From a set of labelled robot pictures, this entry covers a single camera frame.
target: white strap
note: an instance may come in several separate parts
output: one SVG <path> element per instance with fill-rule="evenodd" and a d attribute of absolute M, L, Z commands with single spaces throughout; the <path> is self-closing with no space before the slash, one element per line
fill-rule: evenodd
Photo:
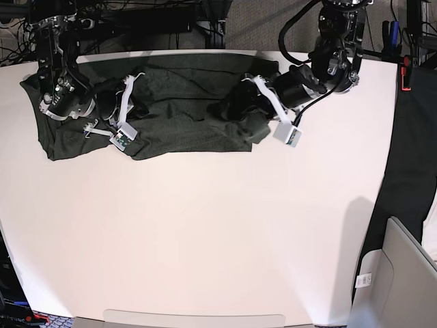
<path fill-rule="evenodd" d="M 118 115 L 118 127 L 121 127 L 123 123 L 126 123 L 126 117 L 128 115 L 128 104 L 129 97 L 134 88 L 135 78 L 132 75 L 128 75 L 124 79 L 124 84 L 126 84 L 126 89 L 123 92 L 122 104 L 120 105 L 120 114 Z"/>
<path fill-rule="evenodd" d="M 113 136 L 111 131 L 100 130 L 99 128 L 92 128 L 91 126 L 86 126 L 83 130 L 86 132 L 97 133 L 98 135 L 107 135 L 109 137 Z"/>
<path fill-rule="evenodd" d="M 291 124 L 292 121 L 285 113 L 277 95 L 266 87 L 266 82 L 259 75 L 254 77 L 252 81 L 257 85 L 259 92 L 261 92 L 265 97 L 267 97 L 268 100 L 270 100 L 281 122 L 285 124 Z"/>

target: dark green cloth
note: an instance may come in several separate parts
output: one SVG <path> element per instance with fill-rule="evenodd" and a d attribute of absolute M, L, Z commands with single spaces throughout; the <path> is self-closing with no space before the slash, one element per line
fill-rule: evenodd
<path fill-rule="evenodd" d="M 96 61 L 81 64 L 80 70 L 92 83 L 145 73 L 135 82 L 132 95 L 149 114 L 128 116 L 138 135 L 124 153 L 135 160 L 167 152 L 250 152 L 252 143 L 259 143 L 270 132 L 267 119 L 258 111 L 240 122 L 229 122 L 216 108 L 244 73 L 276 74 L 275 61 L 233 54 L 166 55 Z M 102 135 L 84 138 L 83 127 L 90 119 L 58 122 L 41 113 L 37 76 L 21 85 L 32 102 L 38 140 L 49 159 L 70 159 L 111 144 Z"/>

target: black cloth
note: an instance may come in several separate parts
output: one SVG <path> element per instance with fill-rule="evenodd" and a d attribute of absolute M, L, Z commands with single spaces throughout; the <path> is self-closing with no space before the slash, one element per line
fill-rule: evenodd
<path fill-rule="evenodd" d="M 381 249 L 387 221 L 397 217 L 420 243 L 437 187 L 437 72 L 412 71 L 411 91 L 397 88 L 395 119 L 384 179 L 360 254 Z"/>
<path fill-rule="evenodd" d="M 225 101 L 244 73 L 271 77 L 278 70 L 275 61 L 233 54 L 150 56 L 80 65 L 91 83 L 145 73 L 135 82 L 132 95 L 149 114 L 141 117 L 133 111 L 127 119 L 138 135 L 124 153 L 135 160 L 167 152 L 250 152 L 252 143 L 270 132 L 265 115 L 252 111 L 239 122 L 229 122 L 215 105 Z M 59 122 L 41 113 L 37 76 L 21 85 L 32 102 L 38 140 L 49 159 L 70 159 L 110 144 L 102 135 L 84 138 L 83 127 L 90 119 Z"/>

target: white label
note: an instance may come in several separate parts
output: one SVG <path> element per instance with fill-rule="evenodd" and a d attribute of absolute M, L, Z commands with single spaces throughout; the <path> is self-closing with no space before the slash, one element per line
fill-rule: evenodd
<path fill-rule="evenodd" d="M 371 273 L 365 275 L 359 275 L 356 278 L 355 288 L 368 287 L 371 284 Z"/>

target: white table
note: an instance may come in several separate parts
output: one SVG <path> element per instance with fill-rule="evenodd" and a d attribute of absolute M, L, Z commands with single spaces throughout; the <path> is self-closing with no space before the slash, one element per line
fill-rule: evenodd
<path fill-rule="evenodd" d="M 226 52 L 289 66 L 277 52 Z M 346 323 L 389 151 L 396 65 L 363 61 L 358 87 L 304 115 L 295 149 L 269 135 L 252 153 L 134 161 L 110 146 L 57 162 L 46 158 L 18 84 L 37 67 L 0 69 L 0 220 L 34 310 Z"/>

